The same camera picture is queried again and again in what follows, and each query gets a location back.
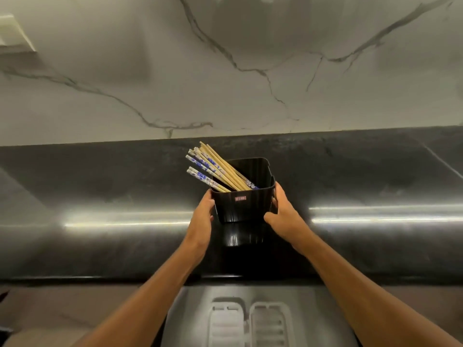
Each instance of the light switch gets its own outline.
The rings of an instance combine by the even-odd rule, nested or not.
[[[0,54],[18,52],[35,48],[13,15],[0,16]]]

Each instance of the dark stone surface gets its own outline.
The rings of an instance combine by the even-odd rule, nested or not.
[[[203,140],[226,159],[266,157],[304,219],[375,281],[463,283],[463,127]],[[181,242],[207,188],[185,172],[184,156],[197,145],[0,147],[0,280],[148,279]],[[214,221],[205,259],[187,283],[320,281],[270,228],[257,228],[256,238],[249,226]],[[246,238],[253,244],[226,246]]]

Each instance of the person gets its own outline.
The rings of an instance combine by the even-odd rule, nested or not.
[[[369,280],[323,242],[299,216],[281,186],[278,213],[264,220],[313,265],[357,337],[366,347],[457,347],[455,338]],[[193,213],[182,244],[158,271],[78,347],[149,347],[211,237],[210,190]]]

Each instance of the forearm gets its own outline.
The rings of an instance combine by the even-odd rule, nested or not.
[[[300,252],[312,263],[364,346],[461,346],[369,280],[308,227]]]
[[[149,347],[197,261],[194,248],[180,246],[161,268],[78,347]]]

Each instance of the person's left arm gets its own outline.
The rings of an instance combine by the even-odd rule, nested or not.
[[[119,309],[76,347],[150,347],[188,275],[201,262],[211,238],[208,190],[193,213],[180,247]]]

